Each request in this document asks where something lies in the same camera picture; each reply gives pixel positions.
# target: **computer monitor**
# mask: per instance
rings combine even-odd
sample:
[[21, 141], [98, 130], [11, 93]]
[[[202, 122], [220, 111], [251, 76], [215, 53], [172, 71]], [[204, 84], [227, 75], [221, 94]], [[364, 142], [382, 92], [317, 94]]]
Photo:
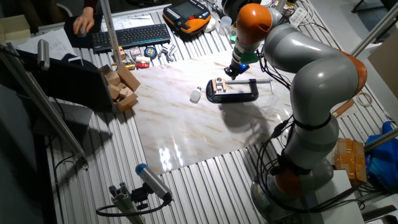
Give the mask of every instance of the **computer monitor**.
[[[37, 54], [18, 50], [24, 60], [37, 63]], [[91, 63], [85, 66], [50, 58], [47, 71], [32, 71], [47, 96], [78, 103], [95, 112], [113, 112], [115, 107], [104, 76]]]

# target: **sleeve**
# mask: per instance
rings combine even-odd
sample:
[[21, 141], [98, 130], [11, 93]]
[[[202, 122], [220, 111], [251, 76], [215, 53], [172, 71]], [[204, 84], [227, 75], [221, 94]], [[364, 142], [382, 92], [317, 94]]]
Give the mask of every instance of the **sleeve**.
[[84, 7], [92, 7], [95, 10], [98, 0], [85, 0]]

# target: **blue cap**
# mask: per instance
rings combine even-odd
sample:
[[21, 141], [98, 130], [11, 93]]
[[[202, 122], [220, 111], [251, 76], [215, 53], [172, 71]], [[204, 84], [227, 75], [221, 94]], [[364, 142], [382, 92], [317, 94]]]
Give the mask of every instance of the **blue cap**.
[[139, 164], [136, 166], [136, 173], [139, 175], [146, 167], [148, 167], [147, 164]]

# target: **metal pole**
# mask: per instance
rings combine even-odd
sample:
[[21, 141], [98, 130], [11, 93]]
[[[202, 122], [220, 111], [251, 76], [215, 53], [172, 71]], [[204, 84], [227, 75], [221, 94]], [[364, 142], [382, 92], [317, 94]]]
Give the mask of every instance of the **metal pole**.
[[[14, 54], [18, 54], [12, 44], [7, 45], [7, 50]], [[55, 108], [50, 104], [49, 99], [33, 75], [30, 72], [25, 71], [21, 60], [6, 53], [1, 53], [0, 59], [4, 62], [8, 70], [16, 78], [19, 84], [21, 84], [21, 87], [23, 87], [26, 93], [32, 98], [35, 105], [39, 108], [39, 110], [41, 110], [50, 124], [58, 132], [58, 135], [61, 136], [64, 141], [69, 143], [69, 145], [71, 145], [73, 151], [78, 157], [86, 159], [86, 154], [83, 148], [81, 148], [79, 142], [73, 136], [68, 126], [65, 124], [65, 122], [63, 122], [57, 110], [55, 110]]]
[[[256, 80], [257, 84], [262, 84], [262, 83], [271, 83], [272, 79], [268, 80]], [[233, 81], [225, 81], [226, 84], [250, 84], [249, 80], [233, 80]]]
[[373, 142], [370, 142], [369, 144], [365, 145], [364, 150], [365, 150], [365, 152], [369, 152], [370, 150], [372, 150], [378, 146], [381, 146], [382, 144], [390, 141], [391, 139], [393, 139], [397, 136], [398, 136], [398, 128], [395, 128], [394, 130], [389, 131], [386, 134], [383, 134], [382, 136], [380, 136]]
[[119, 68], [119, 66], [123, 65], [123, 64], [122, 64], [122, 57], [120, 56], [120, 51], [119, 51], [118, 38], [116, 37], [116, 32], [115, 32], [114, 26], [113, 26], [111, 8], [109, 7], [108, 0], [100, 0], [100, 1], [101, 1], [102, 12], [104, 13], [106, 27], [108, 28], [109, 38], [111, 39], [113, 56], [114, 56], [116, 65]]
[[358, 46], [351, 52], [351, 55], [358, 57], [358, 55], [373, 41], [373, 39], [383, 31], [388, 25], [391, 24], [392, 20], [398, 15], [398, 3], [387, 13], [384, 18], [373, 28], [369, 35], [362, 40]]
[[279, 0], [278, 5], [276, 6], [276, 10], [283, 15], [284, 7], [286, 5], [287, 0]]

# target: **computer mouse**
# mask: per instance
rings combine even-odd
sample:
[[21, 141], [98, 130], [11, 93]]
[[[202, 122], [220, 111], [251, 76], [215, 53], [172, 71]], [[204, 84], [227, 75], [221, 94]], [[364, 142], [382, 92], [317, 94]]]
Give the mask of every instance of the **computer mouse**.
[[85, 33], [84, 33], [84, 34], [81, 34], [82, 31], [83, 31], [83, 28], [80, 27], [79, 33], [77, 33], [76, 36], [79, 37], [79, 38], [84, 38], [84, 37], [86, 37], [86, 36], [87, 36], [87, 31], [85, 30]]

